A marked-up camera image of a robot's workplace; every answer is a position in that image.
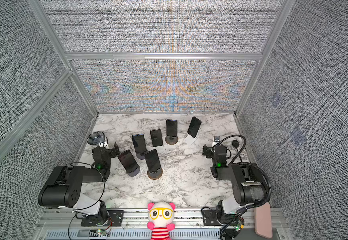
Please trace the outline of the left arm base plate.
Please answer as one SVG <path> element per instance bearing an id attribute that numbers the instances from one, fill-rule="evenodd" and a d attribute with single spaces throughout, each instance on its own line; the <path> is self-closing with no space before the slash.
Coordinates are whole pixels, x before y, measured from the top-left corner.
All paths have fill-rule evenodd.
<path id="1" fill-rule="evenodd" d="M 81 227 L 120 227 L 124 218 L 123 210 L 107 210 L 107 213 L 99 212 L 96 215 L 88 215 L 82 218 Z"/>

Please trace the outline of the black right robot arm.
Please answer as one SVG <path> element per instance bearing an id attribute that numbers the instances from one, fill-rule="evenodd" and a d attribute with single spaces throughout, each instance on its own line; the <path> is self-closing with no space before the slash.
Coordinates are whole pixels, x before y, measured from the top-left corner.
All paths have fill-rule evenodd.
<path id="1" fill-rule="evenodd" d="M 215 207 L 201 209 L 205 226 L 222 226 L 236 223 L 247 210 L 269 202 L 271 183 L 266 173 L 256 164 L 239 162 L 227 164 L 227 147 L 203 146 L 202 154 L 212 160 L 212 176 L 218 181 L 231 182 L 232 195 L 220 200 Z"/>

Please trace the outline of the blue phone mid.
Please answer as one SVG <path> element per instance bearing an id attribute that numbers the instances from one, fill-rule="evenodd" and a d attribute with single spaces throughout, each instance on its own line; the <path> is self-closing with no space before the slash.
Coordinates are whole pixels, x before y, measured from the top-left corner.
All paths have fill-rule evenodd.
<path id="1" fill-rule="evenodd" d="M 147 151 L 144 134 L 132 135 L 132 141 L 136 154 L 142 154 Z"/>

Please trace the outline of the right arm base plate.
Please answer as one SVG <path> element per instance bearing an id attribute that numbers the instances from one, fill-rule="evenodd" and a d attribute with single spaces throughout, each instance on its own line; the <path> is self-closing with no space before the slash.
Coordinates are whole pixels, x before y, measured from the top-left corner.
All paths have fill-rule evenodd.
<path id="1" fill-rule="evenodd" d="M 200 212 L 204 226 L 225 226 L 228 223 L 231 225 L 237 224 L 238 219 L 243 215 L 242 213 L 229 215 L 223 211 L 210 208 L 202 208 Z"/>

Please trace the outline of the purple phone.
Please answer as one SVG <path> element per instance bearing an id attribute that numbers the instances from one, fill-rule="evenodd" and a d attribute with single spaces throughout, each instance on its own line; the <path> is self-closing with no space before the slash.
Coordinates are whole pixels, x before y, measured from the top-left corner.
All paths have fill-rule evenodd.
<path id="1" fill-rule="evenodd" d="M 163 136 L 161 129 L 150 130 L 153 147 L 163 146 Z"/>

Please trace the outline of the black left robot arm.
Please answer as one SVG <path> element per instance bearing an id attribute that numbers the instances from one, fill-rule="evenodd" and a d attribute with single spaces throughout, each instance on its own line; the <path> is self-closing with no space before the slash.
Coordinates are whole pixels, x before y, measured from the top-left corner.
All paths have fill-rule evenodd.
<path id="1" fill-rule="evenodd" d="M 111 160 L 120 154 L 119 146 L 116 143 L 111 149 L 98 146 L 92 149 L 92 154 L 92 164 L 73 162 L 70 167 L 55 167 L 39 193 L 38 203 L 83 215 L 82 226 L 114 226 L 116 218 L 110 216 L 104 201 L 92 199 L 81 190 L 85 183 L 102 183 L 105 188 L 111 173 Z"/>

